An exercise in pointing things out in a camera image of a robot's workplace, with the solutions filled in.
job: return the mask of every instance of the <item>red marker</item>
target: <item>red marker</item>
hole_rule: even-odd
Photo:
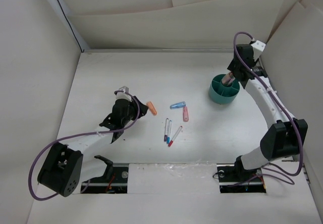
[[[175,135],[172,137],[170,143],[168,144],[168,147],[170,147],[172,145],[172,143],[175,141],[175,139],[178,136],[178,134],[180,134],[182,128],[183,128],[182,126],[179,127],[179,129],[177,130],[177,132],[175,133]]]

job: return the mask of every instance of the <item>blue marker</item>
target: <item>blue marker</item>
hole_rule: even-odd
[[[169,121],[169,124],[168,124],[168,132],[167,132],[167,144],[169,144],[170,142],[170,136],[171,136],[171,128],[172,128],[172,121]]]
[[[170,106],[170,109],[178,109],[178,108],[183,108],[185,106],[186,106],[186,103],[185,103],[185,101],[183,101],[183,102],[179,102],[179,103],[176,103],[176,104],[172,104]]]

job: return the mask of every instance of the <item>pink object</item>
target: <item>pink object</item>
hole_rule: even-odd
[[[184,122],[188,122],[188,110],[187,110],[187,106],[185,106],[183,108],[183,121]]]

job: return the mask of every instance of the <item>orange object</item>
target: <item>orange object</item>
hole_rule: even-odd
[[[151,113],[156,116],[157,115],[157,111],[155,109],[155,107],[153,106],[153,104],[151,103],[151,101],[147,102],[147,106],[150,109]]]

